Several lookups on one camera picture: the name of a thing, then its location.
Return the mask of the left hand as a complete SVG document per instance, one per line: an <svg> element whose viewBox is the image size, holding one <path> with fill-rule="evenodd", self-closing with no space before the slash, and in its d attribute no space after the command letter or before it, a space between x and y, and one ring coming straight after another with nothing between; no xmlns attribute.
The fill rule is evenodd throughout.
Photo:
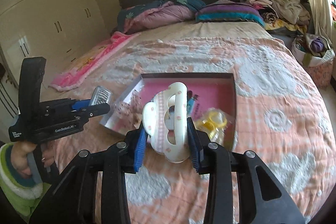
<svg viewBox="0 0 336 224"><path fill-rule="evenodd" d="M28 165L27 155L36 149L37 145L28 141L15 142L11 150L11 164L24 179L31 177L31 170ZM54 149L52 142L46 144L42 152L42 163L49 167L54 163Z"/></svg>

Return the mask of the green striped sleeve forearm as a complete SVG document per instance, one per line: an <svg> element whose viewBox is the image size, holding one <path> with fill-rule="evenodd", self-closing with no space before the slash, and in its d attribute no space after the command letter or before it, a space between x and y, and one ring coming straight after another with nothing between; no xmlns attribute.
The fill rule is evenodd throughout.
<svg viewBox="0 0 336 224"><path fill-rule="evenodd" d="M1 146L1 190L14 210L26 222L50 188L45 182L37 184L32 177L23 178L11 164L13 143Z"/></svg>

